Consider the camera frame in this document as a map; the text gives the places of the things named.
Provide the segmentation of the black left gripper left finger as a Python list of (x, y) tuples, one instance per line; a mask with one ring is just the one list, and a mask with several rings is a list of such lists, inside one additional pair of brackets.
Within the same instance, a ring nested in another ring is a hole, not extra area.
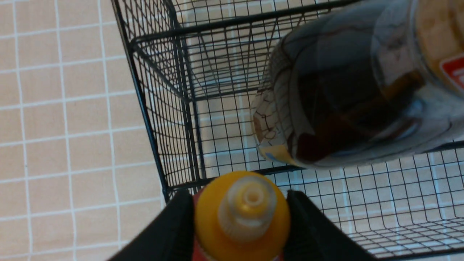
[(192, 261), (194, 199), (177, 192), (164, 210), (110, 261)]

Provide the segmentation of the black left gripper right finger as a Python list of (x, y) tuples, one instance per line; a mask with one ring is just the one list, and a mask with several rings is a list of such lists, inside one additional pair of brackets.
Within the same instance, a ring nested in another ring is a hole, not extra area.
[(335, 226), (301, 191), (289, 190), (291, 227), (285, 261), (376, 261)]

